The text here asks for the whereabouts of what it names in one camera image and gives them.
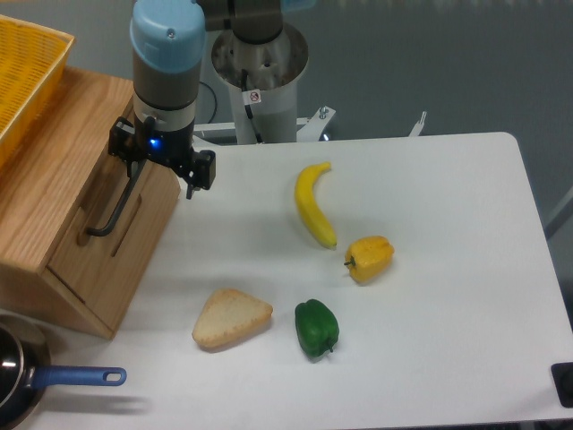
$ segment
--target bread crust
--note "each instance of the bread crust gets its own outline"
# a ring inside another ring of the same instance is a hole
[[[270,320],[272,312],[272,305],[257,297],[221,288],[205,302],[192,337],[202,348],[221,348],[254,334]]]

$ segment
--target yellow bell pepper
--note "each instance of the yellow bell pepper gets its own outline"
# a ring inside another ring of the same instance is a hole
[[[384,271],[392,262],[393,255],[394,246],[386,237],[363,237],[348,247],[345,266],[353,280],[363,283]]]

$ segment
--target pepper stem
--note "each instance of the pepper stem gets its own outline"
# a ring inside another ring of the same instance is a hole
[[[345,266],[349,266],[350,264],[352,264],[353,266],[356,266],[356,261],[353,255],[350,256],[350,261],[349,262],[344,262]]]

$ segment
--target yellow plastic basket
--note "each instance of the yellow plastic basket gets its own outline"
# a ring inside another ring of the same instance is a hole
[[[56,88],[74,37],[0,15],[0,169]]]

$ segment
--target yellow banana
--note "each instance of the yellow banana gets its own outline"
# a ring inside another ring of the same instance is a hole
[[[328,161],[304,168],[296,179],[295,201],[304,225],[314,238],[325,248],[334,249],[337,246],[337,234],[316,203],[313,192],[314,183],[327,170],[330,170]]]

